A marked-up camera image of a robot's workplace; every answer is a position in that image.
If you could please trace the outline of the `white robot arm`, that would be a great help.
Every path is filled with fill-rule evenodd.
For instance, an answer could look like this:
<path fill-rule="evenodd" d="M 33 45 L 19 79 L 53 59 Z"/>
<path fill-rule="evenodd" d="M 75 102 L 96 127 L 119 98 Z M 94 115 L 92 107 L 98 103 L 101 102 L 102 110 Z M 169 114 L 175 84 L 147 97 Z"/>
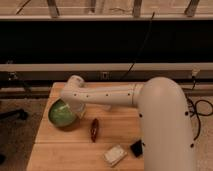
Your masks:
<path fill-rule="evenodd" d="M 76 115 L 87 103 L 135 107 L 142 129 L 144 171 L 196 171 L 187 99 L 175 81 L 155 77 L 145 83 L 88 88 L 73 75 L 60 98 Z"/>

